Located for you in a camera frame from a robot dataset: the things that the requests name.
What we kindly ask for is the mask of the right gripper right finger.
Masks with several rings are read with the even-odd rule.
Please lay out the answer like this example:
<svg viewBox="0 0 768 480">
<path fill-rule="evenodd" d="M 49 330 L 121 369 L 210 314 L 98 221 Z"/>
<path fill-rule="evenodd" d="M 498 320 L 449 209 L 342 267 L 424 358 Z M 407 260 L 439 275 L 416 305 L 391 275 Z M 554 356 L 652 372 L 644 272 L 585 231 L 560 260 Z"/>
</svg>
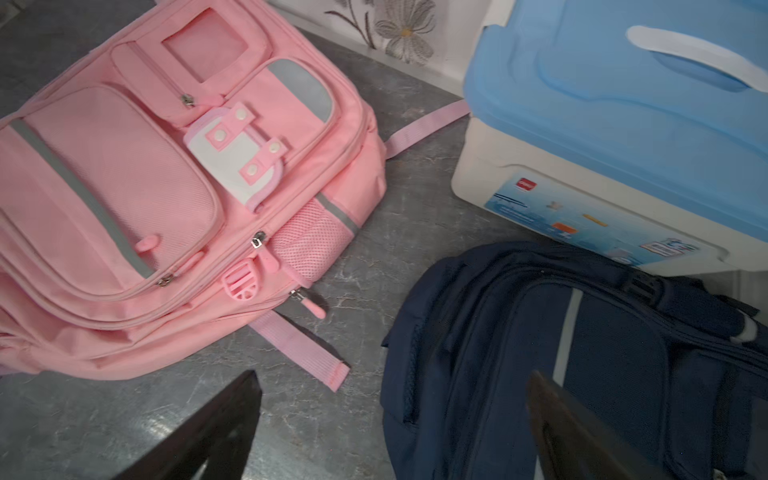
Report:
<svg viewBox="0 0 768 480">
<path fill-rule="evenodd" d="M 536 479 L 667 479 L 551 378 L 535 370 L 526 384 Z"/>
</svg>

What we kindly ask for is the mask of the navy blue backpack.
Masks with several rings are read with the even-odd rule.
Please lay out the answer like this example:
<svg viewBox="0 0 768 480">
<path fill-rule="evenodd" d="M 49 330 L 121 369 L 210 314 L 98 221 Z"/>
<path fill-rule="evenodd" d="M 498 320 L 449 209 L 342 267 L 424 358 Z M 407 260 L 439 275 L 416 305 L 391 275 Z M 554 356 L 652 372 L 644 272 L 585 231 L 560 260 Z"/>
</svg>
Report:
<svg viewBox="0 0 768 480">
<path fill-rule="evenodd" d="M 539 371 L 679 479 L 767 475 L 767 328 L 690 277 L 566 245 L 440 260 L 384 339 L 380 402 L 399 479 L 536 479 Z"/>
</svg>

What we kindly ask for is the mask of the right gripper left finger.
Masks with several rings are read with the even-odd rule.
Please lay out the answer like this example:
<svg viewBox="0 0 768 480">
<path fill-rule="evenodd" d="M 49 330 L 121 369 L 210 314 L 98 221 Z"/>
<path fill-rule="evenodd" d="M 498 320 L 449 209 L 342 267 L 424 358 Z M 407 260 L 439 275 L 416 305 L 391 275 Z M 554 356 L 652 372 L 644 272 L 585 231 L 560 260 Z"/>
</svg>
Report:
<svg viewBox="0 0 768 480">
<path fill-rule="evenodd" d="M 261 413 L 257 374 L 246 370 L 118 479 L 241 479 Z"/>
</svg>

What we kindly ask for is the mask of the white box with blue lid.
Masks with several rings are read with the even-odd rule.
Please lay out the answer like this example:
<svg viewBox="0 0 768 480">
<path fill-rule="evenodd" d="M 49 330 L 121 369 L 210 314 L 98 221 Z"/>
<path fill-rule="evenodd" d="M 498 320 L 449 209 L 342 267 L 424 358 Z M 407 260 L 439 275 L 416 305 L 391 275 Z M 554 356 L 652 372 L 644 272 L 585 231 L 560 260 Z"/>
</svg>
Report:
<svg viewBox="0 0 768 480">
<path fill-rule="evenodd" d="M 495 1 L 454 193 L 658 275 L 767 267 L 763 1 Z"/>
</svg>

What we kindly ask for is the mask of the pink backpack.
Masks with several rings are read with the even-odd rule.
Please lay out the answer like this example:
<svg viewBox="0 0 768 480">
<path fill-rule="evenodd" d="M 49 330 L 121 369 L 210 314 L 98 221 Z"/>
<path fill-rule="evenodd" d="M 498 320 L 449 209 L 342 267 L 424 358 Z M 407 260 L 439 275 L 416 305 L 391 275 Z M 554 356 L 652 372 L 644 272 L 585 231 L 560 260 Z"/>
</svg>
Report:
<svg viewBox="0 0 768 480">
<path fill-rule="evenodd" d="M 263 1 L 164 1 L 1 121 L 1 372 L 125 380 L 251 327 L 332 390 L 348 366 L 277 313 L 386 191 L 351 81 Z"/>
</svg>

